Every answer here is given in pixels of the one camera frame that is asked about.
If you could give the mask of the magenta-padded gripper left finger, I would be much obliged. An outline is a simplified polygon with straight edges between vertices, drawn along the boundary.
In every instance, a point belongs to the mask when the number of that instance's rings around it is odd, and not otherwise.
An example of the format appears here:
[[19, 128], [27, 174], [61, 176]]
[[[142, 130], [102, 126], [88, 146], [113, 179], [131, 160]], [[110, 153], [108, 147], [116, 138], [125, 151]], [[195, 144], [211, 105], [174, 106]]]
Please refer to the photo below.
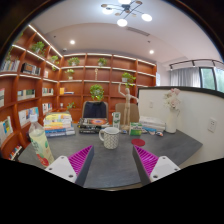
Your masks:
[[66, 157], [58, 157], [46, 171], [83, 187], [94, 156], [94, 146], [90, 145]]

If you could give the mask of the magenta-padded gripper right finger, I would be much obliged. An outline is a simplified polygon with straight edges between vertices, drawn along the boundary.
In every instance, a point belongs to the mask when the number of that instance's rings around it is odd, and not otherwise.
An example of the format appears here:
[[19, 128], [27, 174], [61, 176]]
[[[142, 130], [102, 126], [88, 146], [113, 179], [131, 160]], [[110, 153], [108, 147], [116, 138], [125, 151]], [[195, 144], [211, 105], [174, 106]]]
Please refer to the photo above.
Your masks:
[[180, 170], [167, 156], [157, 157], [136, 145], [133, 146], [133, 158], [143, 186]]

